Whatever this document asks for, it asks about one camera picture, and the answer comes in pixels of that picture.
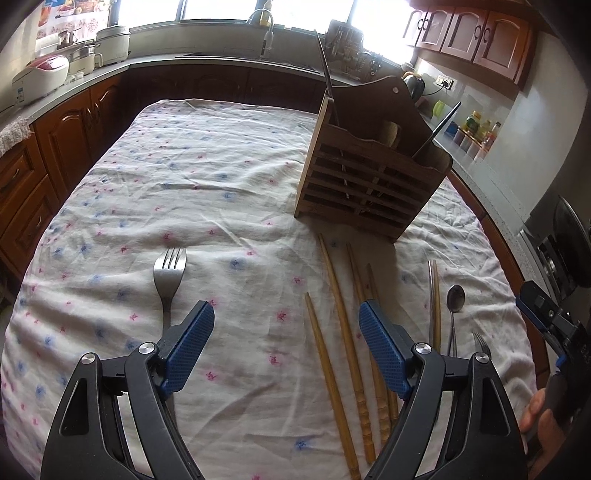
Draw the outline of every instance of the wooden chopstick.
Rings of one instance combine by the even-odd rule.
[[[347,252],[349,254],[349,262],[351,264],[351,272],[353,273],[353,282],[355,283],[355,291],[357,294],[357,301],[362,304],[367,300],[365,289],[363,288],[363,281],[357,267],[355,254],[351,244],[347,244]],[[386,394],[386,382],[379,371],[378,364],[375,362],[374,356],[369,352],[369,361],[371,363],[371,373],[374,379],[375,399],[378,404],[378,420],[379,420],[379,438],[382,448],[390,437],[390,415],[388,411],[388,397]]]
[[[429,301],[431,303],[429,317],[429,342],[441,352],[441,304],[439,300],[439,273],[437,262],[429,260]]]
[[[339,316],[340,331],[343,336],[343,343],[345,344],[345,352],[347,354],[347,363],[349,364],[349,371],[351,374],[351,381],[353,382],[353,391],[355,392],[355,400],[357,402],[357,412],[359,414],[359,422],[361,424],[361,433],[363,436],[363,449],[365,451],[365,459],[368,463],[375,461],[375,447],[374,438],[371,433],[371,423],[369,421],[369,411],[367,401],[365,400],[365,392],[363,391],[363,381],[361,380],[361,370],[359,369],[359,362],[357,360],[357,353],[355,352],[355,344],[353,342],[353,335],[351,333],[351,326],[349,325],[349,318],[347,310],[345,309],[345,302],[340,293],[339,281],[336,278],[335,269],[332,262],[324,238],[321,234],[318,235],[320,241],[320,249],[324,257],[326,270],[329,274],[330,288],[335,297],[336,311]]]
[[[368,271],[368,278],[369,278],[369,289],[371,291],[372,298],[378,302],[379,304],[379,293],[378,293],[378,285],[375,282],[374,271],[371,268],[371,264],[367,264],[367,271]],[[390,427],[393,429],[396,424],[398,423],[398,397],[396,393],[385,386],[386,388],[387,398],[388,398],[388,414],[390,417]]]
[[[316,340],[316,348],[320,355],[320,364],[322,365],[322,371],[324,372],[324,380],[326,381],[326,388],[329,391],[330,404],[333,407],[335,414],[335,420],[337,428],[339,429],[340,442],[343,446],[343,453],[345,454],[345,461],[349,468],[351,480],[361,480],[361,474],[359,473],[359,463],[357,461],[357,454],[355,453],[355,447],[353,445],[353,439],[351,438],[351,431],[349,430],[349,424],[347,423],[347,417],[345,415],[345,409],[343,408],[343,401],[341,400],[339,387],[336,383],[335,372],[330,364],[330,357],[326,344],[324,343],[324,337],[322,337],[322,331],[318,324],[318,318],[312,305],[312,299],[308,292],[304,293],[306,300],[306,306],[308,307],[308,314],[310,315],[310,323],[312,324],[312,331],[314,332],[314,339]]]

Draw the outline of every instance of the wooden cabinet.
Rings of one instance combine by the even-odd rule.
[[[101,158],[131,124],[134,116],[128,98],[123,74],[90,87],[94,137],[91,156],[94,161]]]
[[[39,148],[61,202],[93,165],[98,150],[90,91],[74,95],[34,123]]]
[[[25,274],[43,232],[60,205],[49,177],[45,176],[8,224],[0,238],[0,254],[17,277]]]
[[[0,236],[46,174],[34,134],[0,158]]]
[[[472,61],[480,44],[487,16],[487,10],[457,7],[441,52]]]
[[[524,59],[529,30],[525,20],[490,12],[474,62],[515,79]]]
[[[415,9],[411,12],[407,25],[404,28],[404,33],[402,34],[402,40],[406,45],[414,47],[417,44],[418,36],[423,30],[426,15],[426,9]]]
[[[288,73],[253,69],[248,76],[244,102],[316,113],[322,102],[315,97],[319,83],[318,80]]]
[[[226,65],[187,65],[181,67],[184,97],[242,102],[248,69]]]
[[[423,22],[417,47],[440,51],[452,21],[453,7],[431,7]]]

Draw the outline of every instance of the fork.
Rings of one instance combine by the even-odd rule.
[[[170,307],[173,303],[174,294],[183,279],[186,265],[187,250],[184,248],[169,248],[158,257],[154,264],[154,284],[162,301],[162,335],[170,328]],[[177,417],[174,412],[174,397],[172,395],[166,400],[166,405],[174,424],[176,424]]]
[[[472,335],[474,336],[474,345],[476,346],[476,351],[486,353],[488,355],[488,358],[492,360],[491,349],[486,343],[486,340],[484,340],[480,333],[475,332],[474,330],[472,330]]]

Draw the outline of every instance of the window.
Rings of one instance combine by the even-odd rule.
[[[138,27],[176,19],[178,0],[119,0],[119,25]]]
[[[413,9],[408,0],[358,0],[352,24],[363,32],[363,47],[403,64],[413,47],[402,42],[402,32]]]
[[[325,33],[331,20],[346,22],[353,0],[272,0],[275,23]]]
[[[255,0],[187,0],[184,19],[247,20],[255,7]]]

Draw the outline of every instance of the wooden utensil holder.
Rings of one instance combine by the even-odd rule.
[[[335,107],[340,127],[330,123]],[[377,141],[391,123],[396,149]],[[320,107],[294,216],[311,213],[396,241],[452,166],[434,144],[411,158],[430,134],[402,79],[335,87],[334,100],[325,95]]]

